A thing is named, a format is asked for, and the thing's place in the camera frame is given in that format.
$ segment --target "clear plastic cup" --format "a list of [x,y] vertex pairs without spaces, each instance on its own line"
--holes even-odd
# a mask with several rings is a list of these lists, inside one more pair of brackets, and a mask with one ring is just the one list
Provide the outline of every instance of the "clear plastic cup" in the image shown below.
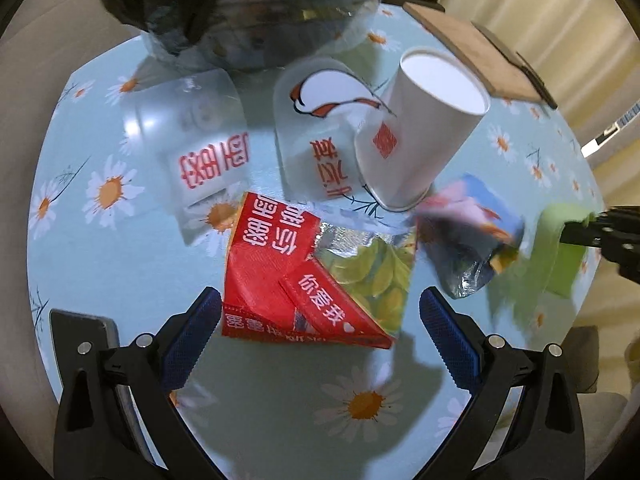
[[221,69],[133,92],[122,101],[125,131],[170,211],[247,177],[249,133],[242,103]]

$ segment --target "red snack bag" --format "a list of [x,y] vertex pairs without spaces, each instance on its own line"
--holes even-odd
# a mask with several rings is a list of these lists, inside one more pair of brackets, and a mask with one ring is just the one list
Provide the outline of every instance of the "red snack bag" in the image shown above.
[[223,335],[391,346],[314,258],[319,225],[311,213],[245,194],[226,257]]
[[[246,193],[229,241],[224,303],[292,330],[295,306],[279,280],[312,251],[319,222],[311,213]],[[227,326],[225,316],[223,335]]]

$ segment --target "daisy print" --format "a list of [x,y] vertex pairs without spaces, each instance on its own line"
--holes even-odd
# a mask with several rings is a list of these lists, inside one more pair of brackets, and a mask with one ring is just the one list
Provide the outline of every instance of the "daisy print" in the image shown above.
[[391,8],[387,6],[380,5],[378,7],[378,14],[380,14],[381,16],[385,16],[386,18],[393,18],[394,20],[398,18],[398,16],[396,16],[396,14],[391,10]]
[[504,132],[500,126],[490,124],[489,140],[498,154],[504,157],[504,160],[510,164],[515,160],[517,153],[513,149],[509,134]]
[[118,161],[113,164],[113,155],[109,155],[104,163],[103,174],[95,171],[91,174],[91,180],[86,188],[89,201],[82,208],[88,224],[96,216],[100,216],[102,227],[115,229],[116,210],[126,216],[133,216],[135,211],[131,202],[145,188],[134,186],[131,181],[137,172],[136,170],[126,171],[126,169],[127,165],[124,162]]
[[502,105],[507,108],[508,111],[511,112],[511,114],[513,115],[519,115],[520,114],[520,107],[518,106],[517,102],[514,101],[513,99],[509,99],[507,97],[503,97],[502,99],[500,99],[500,101],[502,102]]
[[549,156],[546,158],[546,168],[548,169],[549,174],[553,175],[556,179],[560,179],[560,172],[558,171],[558,165]]
[[378,439],[382,426],[398,423],[396,414],[402,411],[398,400],[401,381],[385,382],[372,386],[357,366],[351,369],[351,377],[337,376],[338,384],[323,384],[321,390],[340,404],[314,413],[316,424],[331,423],[328,435],[340,437],[347,442],[354,441],[362,429],[364,442]]
[[94,87],[94,83],[95,81],[88,81],[75,87],[71,94],[71,100],[77,103],[79,100],[84,99],[89,90]]
[[582,186],[580,182],[578,182],[578,178],[574,173],[569,175],[569,184],[571,185],[571,191],[574,192],[574,195],[578,198],[582,198]]
[[118,84],[109,87],[107,92],[107,102],[112,106],[119,103],[124,94],[133,92],[136,86],[138,86],[139,80],[136,77],[126,78],[120,76],[118,78]]
[[580,269],[578,272],[580,272],[581,276],[586,276],[588,271],[589,271],[589,251],[585,251],[584,258],[580,262]]
[[133,147],[127,134],[124,134],[124,138],[120,141],[120,148],[118,149],[123,155],[131,155]]
[[33,231],[34,240],[37,240],[51,229],[51,224],[56,219],[53,204],[57,196],[58,184],[55,180],[42,184],[40,192],[33,193],[29,209],[28,230]]
[[465,406],[468,403],[470,396],[467,397],[463,402],[460,402],[456,397],[452,397],[449,399],[447,403],[447,411],[449,415],[441,416],[438,419],[438,431],[434,436],[442,437],[449,434],[449,431],[456,425],[456,422],[462,415],[462,412],[465,411]]
[[209,421],[199,411],[218,402],[218,398],[198,381],[187,381],[182,389],[169,394],[169,400],[183,418],[192,420],[201,428],[208,427]]
[[369,41],[386,52],[400,50],[400,42],[388,37],[383,30],[376,30],[367,33]]
[[212,258],[218,254],[220,247],[226,246],[231,229],[236,221],[236,213],[240,207],[242,193],[229,193],[223,190],[189,208],[189,229],[205,228],[206,232],[196,245],[206,244],[206,251]]
[[546,314],[544,313],[544,309],[542,309],[542,307],[538,307],[538,309],[535,311],[534,315],[533,315],[533,319],[531,320],[531,329],[533,330],[533,332],[537,332],[538,330],[540,330],[546,321]]
[[544,119],[544,112],[542,111],[542,108],[537,105],[529,106],[529,113],[531,114],[531,117],[537,121],[542,121]]
[[538,183],[538,185],[542,188],[550,187],[551,181],[549,180],[549,177],[546,176],[545,171],[542,168],[540,168],[540,165],[535,160],[531,160],[531,159],[532,157],[526,158],[524,160],[524,163],[526,167],[529,169],[529,173],[533,177],[533,180],[535,180]]

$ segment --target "round table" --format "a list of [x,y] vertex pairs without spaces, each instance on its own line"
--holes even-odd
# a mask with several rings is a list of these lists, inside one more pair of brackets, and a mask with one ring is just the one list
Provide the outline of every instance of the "round table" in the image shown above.
[[[417,45],[447,52],[404,10],[381,6],[364,43],[339,59],[378,88],[392,76],[402,52]],[[40,153],[29,217],[28,279],[40,352],[58,399],[62,386],[49,309],[109,317],[126,345],[185,311],[204,286],[223,288],[222,248],[230,226],[210,229],[198,243],[185,245],[175,219],[145,190],[145,175],[136,171],[117,103],[126,92],[169,77],[146,70],[145,58],[145,46],[135,38],[73,73]],[[234,81],[252,134],[253,189],[282,200],[272,111],[276,72],[235,75]],[[478,176],[524,216],[523,254],[529,253],[537,218],[548,204],[604,208],[574,134],[562,115],[545,105],[493,98],[489,113],[435,185],[463,173]],[[364,189],[331,205],[391,215]],[[513,304],[489,294],[488,286],[452,306],[514,347],[542,349],[564,339],[597,263],[596,252],[588,250],[571,300],[545,293],[525,323]],[[178,410],[229,478],[412,478],[468,401],[418,317],[421,291],[437,283],[419,253],[402,333],[391,350],[260,344],[215,333],[177,393]],[[356,400],[369,405],[354,417],[349,407]]]

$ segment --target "crumpled wrapper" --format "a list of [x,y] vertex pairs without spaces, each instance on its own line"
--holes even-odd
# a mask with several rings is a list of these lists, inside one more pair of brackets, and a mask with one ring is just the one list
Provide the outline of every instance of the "crumpled wrapper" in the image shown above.
[[359,230],[246,193],[226,256],[222,333],[390,348],[415,241],[414,226],[395,234]]

